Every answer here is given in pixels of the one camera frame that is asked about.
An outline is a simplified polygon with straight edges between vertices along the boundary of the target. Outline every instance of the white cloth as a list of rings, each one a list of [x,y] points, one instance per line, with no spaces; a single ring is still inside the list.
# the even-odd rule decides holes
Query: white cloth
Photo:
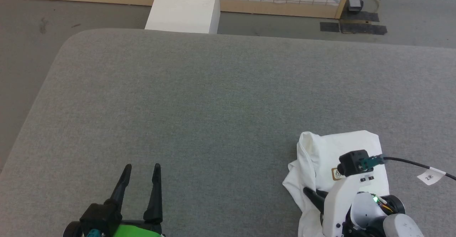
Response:
[[[298,237],[324,237],[321,233],[320,212],[304,195],[303,188],[329,192],[336,182],[333,172],[339,164],[339,156],[356,150],[366,150],[369,156],[381,154],[380,141],[378,135],[365,130],[327,136],[304,132],[301,133],[296,149],[297,160],[288,164],[290,172],[283,185],[302,211]],[[360,188],[360,191],[379,196],[388,195],[385,166],[376,166],[373,176],[375,179],[371,185]]]

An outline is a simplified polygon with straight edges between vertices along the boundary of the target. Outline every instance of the black cable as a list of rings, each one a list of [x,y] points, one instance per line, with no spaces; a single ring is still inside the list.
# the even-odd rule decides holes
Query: black cable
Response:
[[[400,161],[400,162],[404,162],[404,163],[408,163],[408,164],[412,164],[412,165],[415,165],[415,166],[418,166],[418,167],[422,167],[422,168],[425,168],[425,169],[430,169],[430,166],[427,166],[427,165],[424,165],[424,164],[421,164],[421,163],[417,163],[417,162],[414,162],[414,161],[410,161],[408,159],[400,159],[400,158],[395,158],[395,157],[383,157],[384,160],[395,160],[395,161]],[[456,181],[456,177],[452,174],[448,174],[447,172],[445,173],[445,176],[453,179]]]

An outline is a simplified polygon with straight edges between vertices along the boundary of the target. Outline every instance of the yellow tag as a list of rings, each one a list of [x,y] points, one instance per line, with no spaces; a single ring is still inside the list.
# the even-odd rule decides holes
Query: yellow tag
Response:
[[[331,169],[331,172],[332,172],[332,179],[333,179],[334,181],[338,181],[338,180],[340,180],[340,179],[343,178],[343,175],[341,175],[341,174],[339,173],[339,170],[337,170],[337,168]]]

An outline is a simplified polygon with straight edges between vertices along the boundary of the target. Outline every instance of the orange wire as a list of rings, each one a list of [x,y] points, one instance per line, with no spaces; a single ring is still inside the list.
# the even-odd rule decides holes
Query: orange wire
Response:
[[[385,209],[388,209],[389,211],[391,211],[391,213],[394,213],[390,208],[388,208],[388,207],[385,206],[384,204],[382,204],[382,207],[384,207]]]

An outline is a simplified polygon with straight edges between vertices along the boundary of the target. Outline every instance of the black tape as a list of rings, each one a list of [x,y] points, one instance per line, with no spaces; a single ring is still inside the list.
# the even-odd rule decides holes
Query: black tape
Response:
[[[378,13],[367,12],[367,11],[360,11],[356,14],[347,13],[346,11],[344,11],[341,15],[341,20],[360,20],[360,21],[380,22],[380,19],[378,19]]]
[[[373,34],[373,35],[384,35],[388,31],[386,26],[371,25],[368,23],[340,23],[342,33],[362,33],[362,34]]]
[[[339,23],[337,22],[321,22],[320,31],[339,32]]]

